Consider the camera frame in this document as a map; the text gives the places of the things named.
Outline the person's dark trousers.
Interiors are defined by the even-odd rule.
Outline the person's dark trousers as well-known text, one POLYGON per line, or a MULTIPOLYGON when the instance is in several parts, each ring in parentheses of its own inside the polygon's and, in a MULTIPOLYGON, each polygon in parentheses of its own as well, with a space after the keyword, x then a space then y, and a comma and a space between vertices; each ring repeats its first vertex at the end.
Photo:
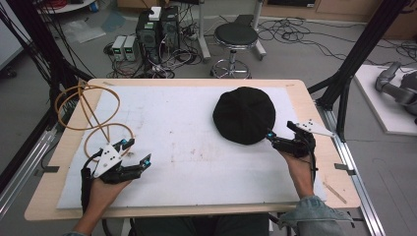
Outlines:
POLYGON ((135 236, 269 236, 267 213, 136 218, 135 236))

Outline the large black computer tower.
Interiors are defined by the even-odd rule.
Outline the large black computer tower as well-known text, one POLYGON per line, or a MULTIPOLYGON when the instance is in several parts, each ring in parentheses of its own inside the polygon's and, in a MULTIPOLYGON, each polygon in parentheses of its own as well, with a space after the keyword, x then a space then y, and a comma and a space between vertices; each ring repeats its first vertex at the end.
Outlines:
POLYGON ((143 59, 159 64, 160 23, 149 19, 149 11, 140 13, 136 26, 136 35, 143 59))

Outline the round white table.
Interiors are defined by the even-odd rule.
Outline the round white table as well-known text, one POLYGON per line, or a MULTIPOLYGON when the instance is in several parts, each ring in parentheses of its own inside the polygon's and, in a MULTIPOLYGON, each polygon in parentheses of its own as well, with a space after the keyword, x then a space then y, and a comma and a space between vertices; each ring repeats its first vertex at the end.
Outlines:
POLYGON ((39 0, 35 5, 38 13, 60 14, 83 9, 95 0, 39 0))

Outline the white table mat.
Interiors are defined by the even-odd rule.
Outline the white table mat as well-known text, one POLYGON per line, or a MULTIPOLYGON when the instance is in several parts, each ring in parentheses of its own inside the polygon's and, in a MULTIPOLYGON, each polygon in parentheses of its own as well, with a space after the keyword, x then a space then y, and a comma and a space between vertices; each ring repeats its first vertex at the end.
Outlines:
POLYGON ((150 167, 116 207, 293 204, 298 196, 284 159, 268 140, 226 140, 212 112, 225 87, 122 87, 101 94, 94 115, 110 123, 108 141, 133 139, 124 156, 150 167))

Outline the white desk legs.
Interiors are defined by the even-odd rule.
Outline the white desk legs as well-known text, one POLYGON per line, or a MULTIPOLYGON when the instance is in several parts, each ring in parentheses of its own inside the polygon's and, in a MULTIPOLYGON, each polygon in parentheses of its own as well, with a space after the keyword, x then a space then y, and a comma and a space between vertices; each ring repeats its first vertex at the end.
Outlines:
MULTIPOLYGON (((261 16, 261 10, 264 4, 264 0, 256 0, 255 10, 254 10, 254 19, 252 22, 252 28, 255 31, 259 31, 259 19, 261 16)), ((198 43, 201 48, 204 62, 208 62, 211 58, 209 53, 209 48, 205 39, 205 26, 204 26, 204 17, 205 17, 205 0, 198 0, 199 6, 199 30, 198 30, 198 43)), ((255 45, 256 51, 259 54, 259 59, 263 60, 267 56, 267 52, 265 51, 262 44, 258 41, 255 45)))

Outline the aluminium rail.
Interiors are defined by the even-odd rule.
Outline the aluminium rail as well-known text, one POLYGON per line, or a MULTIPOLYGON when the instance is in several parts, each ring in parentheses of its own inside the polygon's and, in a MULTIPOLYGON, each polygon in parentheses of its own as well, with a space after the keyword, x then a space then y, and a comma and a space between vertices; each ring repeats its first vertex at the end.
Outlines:
POLYGON ((341 158, 342 167, 350 176, 356 193, 360 199, 360 212, 362 214, 362 219, 367 226, 369 234, 371 236, 386 236, 384 228, 376 213, 372 200, 366 190, 348 144, 344 140, 344 137, 336 131, 337 119, 334 113, 331 110, 325 110, 324 108, 321 108, 319 105, 317 105, 317 109, 326 127, 334 133, 332 138, 333 143, 341 158))
POLYGON ((23 164, 13 175, 11 181, 0 194, 0 221, 5 217, 9 208, 16 200, 19 192, 23 189, 30 176, 34 173, 41 160, 46 157, 56 140, 57 130, 44 131, 36 140, 30 152, 26 155, 23 164))

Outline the white platform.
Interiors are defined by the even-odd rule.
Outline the white platform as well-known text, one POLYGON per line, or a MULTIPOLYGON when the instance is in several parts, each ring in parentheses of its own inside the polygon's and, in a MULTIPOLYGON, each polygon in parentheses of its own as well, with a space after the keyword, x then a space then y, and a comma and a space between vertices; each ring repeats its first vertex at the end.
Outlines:
POLYGON ((387 134, 417 137, 416 117, 396 103, 393 97, 375 89, 377 77, 385 69, 385 66, 362 65, 355 81, 387 134))

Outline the blue plastic sheet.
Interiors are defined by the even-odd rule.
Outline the blue plastic sheet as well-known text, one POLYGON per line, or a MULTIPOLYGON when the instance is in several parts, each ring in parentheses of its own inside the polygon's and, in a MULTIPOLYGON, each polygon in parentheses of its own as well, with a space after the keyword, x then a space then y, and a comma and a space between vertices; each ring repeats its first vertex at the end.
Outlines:
POLYGON ((101 28, 105 32, 113 32, 124 26, 126 19, 119 12, 111 12, 105 19, 101 28))

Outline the black round stool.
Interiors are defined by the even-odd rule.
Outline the black round stool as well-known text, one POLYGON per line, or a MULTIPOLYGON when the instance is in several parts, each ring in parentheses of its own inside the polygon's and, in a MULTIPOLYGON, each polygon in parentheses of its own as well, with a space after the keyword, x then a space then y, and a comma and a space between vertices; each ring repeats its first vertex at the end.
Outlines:
POLYGON ((228 23, 214 31, 217 44, 229 50, 229 57, 220 59, 211 66, 210 74, 218 79, 251 79, 249 67, 236 59, 238 50, 252 49, 258 42, 257 32, 250 26, 228 23))

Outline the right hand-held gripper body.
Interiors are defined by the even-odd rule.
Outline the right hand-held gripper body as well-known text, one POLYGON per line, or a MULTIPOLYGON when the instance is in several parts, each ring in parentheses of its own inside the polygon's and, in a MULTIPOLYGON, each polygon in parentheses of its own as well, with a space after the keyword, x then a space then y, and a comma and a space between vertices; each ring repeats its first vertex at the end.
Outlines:
POLYGON ((292 131, 294 138, 289 140, 276 136, 276 142, 272 144, 274 149, 290 153, 295 157, 303 157, 314 153, 316 147, 315 134, 334 137, 333 132, 312 119, 294 124, 298 127, 297 133, 292 131))

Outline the grey metal bracket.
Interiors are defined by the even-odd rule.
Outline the grey metal bracket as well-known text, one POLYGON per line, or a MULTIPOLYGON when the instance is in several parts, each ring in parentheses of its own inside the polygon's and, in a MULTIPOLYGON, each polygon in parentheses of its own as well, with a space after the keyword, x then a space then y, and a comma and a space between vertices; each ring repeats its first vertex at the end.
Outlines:
POLYGON ((34 176, 41 177, 44 173, 57 173, 59 166, 45 166, 34 171, 34 176))
POLYGON ((348 165, 342 163, 335 163, 334 168, 338 170, 344 170, 349 176, 356 175, 355 169, 350 169, 348 165))

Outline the person's right hand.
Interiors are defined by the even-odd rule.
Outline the person's right hand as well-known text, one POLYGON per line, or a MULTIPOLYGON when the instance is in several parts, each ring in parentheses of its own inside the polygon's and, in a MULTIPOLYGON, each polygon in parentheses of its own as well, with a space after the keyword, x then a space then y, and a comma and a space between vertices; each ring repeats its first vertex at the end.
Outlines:
POLYGON ((285 159, 290 177, 300 199, 314 195, 314 180, 309 156, 294 157, 289 153, 281 154, 285 159))

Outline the white board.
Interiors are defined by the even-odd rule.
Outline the white board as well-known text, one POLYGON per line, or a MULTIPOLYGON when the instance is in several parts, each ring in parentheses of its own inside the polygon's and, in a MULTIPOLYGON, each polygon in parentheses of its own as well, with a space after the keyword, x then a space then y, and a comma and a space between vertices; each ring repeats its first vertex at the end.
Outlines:
MULTIPOLYGON (((2 11, 5 11, 12 22, 16 24, 23 33, 26 33, 6 0, 0 0, 0 13, 2 11)), ((0 71, 3 70, 22 50, 23 48, 19 41, 0 19, 0 71)))

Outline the person's left hand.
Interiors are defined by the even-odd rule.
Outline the person's left hand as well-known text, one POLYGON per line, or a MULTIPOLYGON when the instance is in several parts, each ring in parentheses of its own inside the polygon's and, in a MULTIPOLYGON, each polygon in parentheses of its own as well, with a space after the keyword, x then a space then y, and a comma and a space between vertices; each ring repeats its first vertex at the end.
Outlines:
POLYGON ((104 214, 106 209, 129 184, 130 181, 106 184, 101 179, 95 179, 90 190, 87 213, 104 214))

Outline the black knitted hat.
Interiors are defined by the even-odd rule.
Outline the black knitted hat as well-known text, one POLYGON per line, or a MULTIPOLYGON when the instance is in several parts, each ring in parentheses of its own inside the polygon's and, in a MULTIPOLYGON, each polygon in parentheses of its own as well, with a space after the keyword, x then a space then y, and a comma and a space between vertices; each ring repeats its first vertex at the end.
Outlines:
POLYGON ((253 145, 266 137, 275 124, 276 111, 261 89, 240 87, 223 93, 213 112, 213 123, 226 140, 253 145))

